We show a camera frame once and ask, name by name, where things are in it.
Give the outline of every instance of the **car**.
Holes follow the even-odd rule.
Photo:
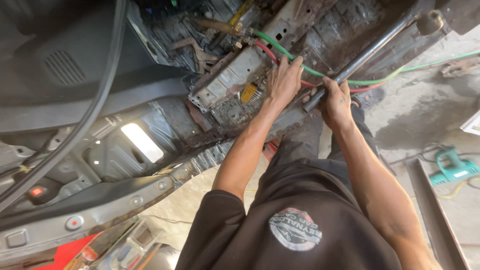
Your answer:
[[[280,47],[317,73],[374,85],[451,31],[473,29],[479,8],[474,0],[3,1],[0,266],[32,267],[220,164],[258,112]],[[303,79],[321,82],[315,72]],[[302,105],[309,93],[299,91],[267,141],[319,115]]]

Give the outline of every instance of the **black t-shirt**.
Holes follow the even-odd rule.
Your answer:
[[[178,270],[401,269],[391,246],[331,174],[305,164],[270,168],[248,215],[213,190],[200,205]]]

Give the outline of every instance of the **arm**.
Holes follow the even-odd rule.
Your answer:
[[[212,189],[230,192],[243,201],[243,193],[255,171],[273,121],[300,89],[302,57],[291,65],[284,55],[278,69],[267,77],[267,98],[257,116],[235,140],[218,170]]]
[[[395,250],[405,270],[441,269],[423,238],[410,197],[382,165],[358,130],[350,110],[350,89],[324,78],[327,102],[322,117],[337,138],[353,193],[363,213]]]

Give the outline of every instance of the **yellow tag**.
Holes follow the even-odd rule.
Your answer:
[[[241,94],[240,100],[247,103],[252,98],[256,90],[257,87],[253,84],[247,85]]]

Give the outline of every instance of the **man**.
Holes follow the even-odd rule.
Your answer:
[[[285,136],[245,215],[245,186],[273,121],[300,89],[302,61],[284,56],[268,75],[263,106],[203,198],[177,269],[441,269],[363,122],[362,109],[384,96],[378,90],[352,102],[346,82],[324,78],[332,153],[317,159],[321,120]]]

